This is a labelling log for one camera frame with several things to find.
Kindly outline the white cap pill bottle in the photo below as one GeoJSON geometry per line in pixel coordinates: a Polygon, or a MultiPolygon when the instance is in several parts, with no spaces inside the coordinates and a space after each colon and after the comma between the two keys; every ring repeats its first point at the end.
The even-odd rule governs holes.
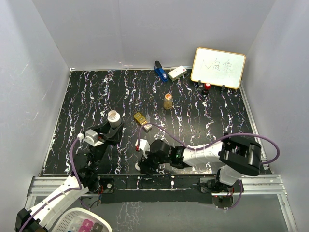
{"type": "Polygon", "coordinates": [[[108,122],[112,128],[118,127],[122,123],[120,114],[116,110],[109,111],[108,122]]]}

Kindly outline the yellow clear weekly pill organizer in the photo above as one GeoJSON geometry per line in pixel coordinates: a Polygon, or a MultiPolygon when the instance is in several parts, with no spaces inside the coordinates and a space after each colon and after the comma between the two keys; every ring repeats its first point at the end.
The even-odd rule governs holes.
{"type": "MultiPolygon", "coordinates": [[[[149,121],[147,121],[147,119],[139,112],[137,112],[134,115],[134,119],[141,125],[145,125],[147,123],[149,123],[149,121]]],[[[147,124],[146,126],[143,127],[146,131],[149,131],[152,128],[151,124],[147,124]]]]}

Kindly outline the clear jar of yellow capsules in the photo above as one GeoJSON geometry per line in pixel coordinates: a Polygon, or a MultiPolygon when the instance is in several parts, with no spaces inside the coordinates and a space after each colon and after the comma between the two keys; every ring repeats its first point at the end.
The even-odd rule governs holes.
{"type": "Polygon", "coordinates": [[[167,93],[164,96],[163,107],[165,110],[170,110],[172,108],[172,105],[173,105],[172,95],[170,93],[167,93]]]}

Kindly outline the white bottle cap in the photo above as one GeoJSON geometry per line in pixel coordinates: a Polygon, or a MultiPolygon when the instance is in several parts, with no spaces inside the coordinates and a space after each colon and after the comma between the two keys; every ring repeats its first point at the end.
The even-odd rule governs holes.
{"type": "Polygon", "coordinates": [[[138,163],[135,163],[135,169],[136,169],[137,171],[140,171],[140,167],[139,167],[138,163]]]}

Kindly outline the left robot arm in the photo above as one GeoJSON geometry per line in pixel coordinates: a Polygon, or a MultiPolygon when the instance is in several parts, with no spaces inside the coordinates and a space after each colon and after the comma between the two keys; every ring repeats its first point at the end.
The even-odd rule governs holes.
{"type": "Polygon", "coordinates": [[[121,142],[124,123],[107,120],[99,126],[79,133],[74,140],[89,144],[89,153],[75,154],[70,148],[71,174],[49,196],[30,209],[17,213],[15,231],[47,232],[56,220],[82,195],[94,193],[99,189],[97,168],[107,147],[121,142]]]}

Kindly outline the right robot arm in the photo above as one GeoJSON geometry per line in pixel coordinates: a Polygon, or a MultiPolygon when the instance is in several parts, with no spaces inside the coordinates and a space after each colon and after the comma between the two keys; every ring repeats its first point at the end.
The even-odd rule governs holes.
{"type": "Polygon", "coordinates": [[[215,179],[199,182],[201,188],[211,193],[228,192],[243,176],[260,174],[261,145],[240,136],[227,137],[213,145],[194,147],[173,147],[163,140],[148,143],[141,139],[136,141],[136,149],[142,151],[142,157],[135,168],[146,175],[157,174],[159,166],[166,163],[177,169],[208,162],[223,163],[215,179]]]}

